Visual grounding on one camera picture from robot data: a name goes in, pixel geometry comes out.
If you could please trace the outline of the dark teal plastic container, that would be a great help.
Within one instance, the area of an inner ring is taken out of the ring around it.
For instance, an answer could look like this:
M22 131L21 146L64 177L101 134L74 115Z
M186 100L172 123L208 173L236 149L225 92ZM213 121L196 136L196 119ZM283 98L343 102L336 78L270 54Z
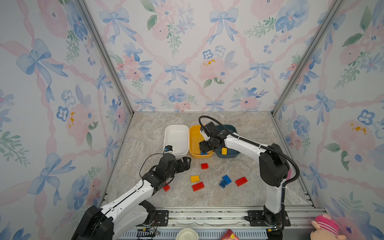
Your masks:
M237 129L233 125L224 125L228 130L237 133ZM233 149L227 149L227 154L222 154L222 148L218 148L215 150L216 155L221 159L233 159L237 157L240 152L233 150Z

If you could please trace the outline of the yellow plastic container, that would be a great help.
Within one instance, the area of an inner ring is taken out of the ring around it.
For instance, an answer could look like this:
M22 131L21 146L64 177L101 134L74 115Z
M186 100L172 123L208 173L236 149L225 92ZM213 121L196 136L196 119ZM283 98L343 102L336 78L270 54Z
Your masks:
M210 151L207 155L201 155L201 150L199 147L199 143L204 141L203 136L200 133L200 125L195 125L190 127L189 135L190 135L190 154L194 159L208 159L210 158L214 152Z

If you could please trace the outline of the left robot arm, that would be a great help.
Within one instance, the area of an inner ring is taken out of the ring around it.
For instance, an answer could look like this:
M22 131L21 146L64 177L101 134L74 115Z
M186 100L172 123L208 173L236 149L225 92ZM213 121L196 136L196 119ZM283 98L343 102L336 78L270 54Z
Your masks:
M89 207L73 240L116 240L136 226L154 226L156 207L147 199L166 187L176 174L188 171L192 159L177 159L171 153L160 154L157 165L141 176L141 180L125 194L101 207Z

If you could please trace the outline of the white plastic container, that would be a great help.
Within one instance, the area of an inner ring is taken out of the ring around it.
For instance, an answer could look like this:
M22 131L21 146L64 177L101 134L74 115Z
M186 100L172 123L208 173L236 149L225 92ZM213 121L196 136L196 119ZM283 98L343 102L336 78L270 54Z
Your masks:
M165 129L164 146L173 146L173 155L177 159L186 157L190 148L189 128L186 125L169 125Z

